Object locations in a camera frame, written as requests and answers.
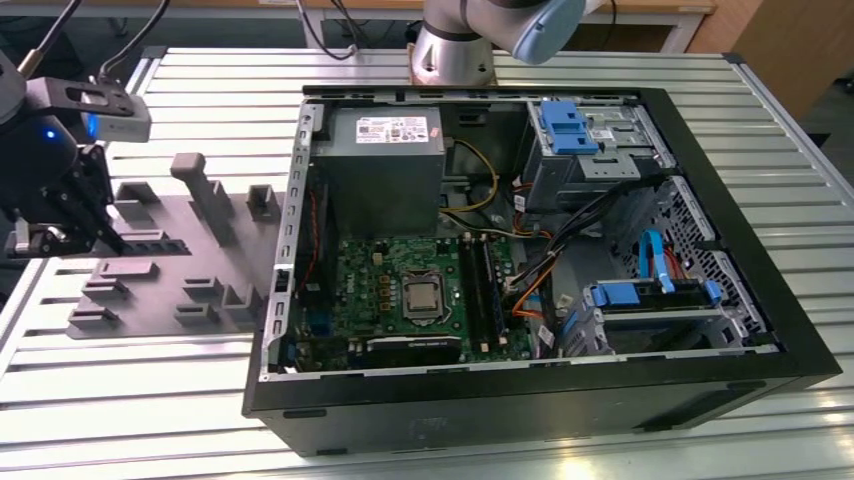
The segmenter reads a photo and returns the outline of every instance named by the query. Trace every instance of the cpu socket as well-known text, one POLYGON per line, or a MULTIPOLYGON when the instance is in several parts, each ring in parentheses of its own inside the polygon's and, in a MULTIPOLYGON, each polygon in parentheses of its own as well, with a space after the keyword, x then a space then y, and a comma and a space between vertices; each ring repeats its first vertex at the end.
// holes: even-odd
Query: cpu socket
POLYGON ((413 270, 403 275, 403 318, 426 327, 443 321, 445 289, 442 274, 433 270, 413 270))

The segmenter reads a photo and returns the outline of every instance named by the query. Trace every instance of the wall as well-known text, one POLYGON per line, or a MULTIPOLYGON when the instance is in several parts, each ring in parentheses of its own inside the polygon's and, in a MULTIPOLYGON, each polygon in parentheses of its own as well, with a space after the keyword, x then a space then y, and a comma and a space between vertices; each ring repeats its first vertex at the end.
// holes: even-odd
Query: wall
POLYGON ((796 118, 854 62, 853 0, 718 0, 689 52, 737 52, 796 118))

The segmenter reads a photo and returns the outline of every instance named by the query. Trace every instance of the aluminum workbench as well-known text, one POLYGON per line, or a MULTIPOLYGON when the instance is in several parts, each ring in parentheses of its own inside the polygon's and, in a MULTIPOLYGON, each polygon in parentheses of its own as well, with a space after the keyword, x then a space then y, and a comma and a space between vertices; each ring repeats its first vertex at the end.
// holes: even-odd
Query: aluminum workbench
MULTIPOLYGON (((402 84, 406 62, 403 51, 343 63, 307 50, 170 49, 145 59, 130 88, 151 107, 153 140, 110 146, 114 187, 146 180, 161 195, 179 191, 171 156, 199 151, 227 191, 285 188, 302 86, 402 84)), ((854 474, 854 191, 750 69, 717 55, 573 53, 540 67, 500 54, 497 70, 504 85, 670 91, 845 373, 690 431, 303 459, 241 416, 250 335, 71 340, 97 261, 34 261, 0 317, 0 477, 854 474)))

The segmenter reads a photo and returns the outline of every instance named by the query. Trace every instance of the blue led light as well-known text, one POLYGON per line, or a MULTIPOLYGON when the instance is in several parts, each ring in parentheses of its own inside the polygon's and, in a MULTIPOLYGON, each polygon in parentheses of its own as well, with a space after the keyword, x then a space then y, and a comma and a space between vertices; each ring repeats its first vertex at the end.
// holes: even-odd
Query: blue led light
POLYGON ((98 137, 98 115, 90 113, 86 116, 86 131, 90 134, 90 137, 97 138, 98 137))

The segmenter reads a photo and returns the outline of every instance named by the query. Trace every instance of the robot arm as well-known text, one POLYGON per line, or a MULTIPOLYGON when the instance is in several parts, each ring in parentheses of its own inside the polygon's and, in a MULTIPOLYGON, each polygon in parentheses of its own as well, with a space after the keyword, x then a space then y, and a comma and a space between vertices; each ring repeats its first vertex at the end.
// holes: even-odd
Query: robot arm
POLYGON ((26 80, 0 53, 0 213, 16 226, 6 252, 51 257, 87 253, 102 243, 127 255, 107 214, 114 197, 105 149, 78 147, 61 112, 85 114, 90 126, 101 119, 114 134, 102 140, 149 140, 147 109, 119 85, 26 80))
POLYGON ((490 83, 493 44, 524 62, 544 63, 566 45, 586 11, 601 4, 601 0, 427 0, 413 55, 418 83, 490 83))

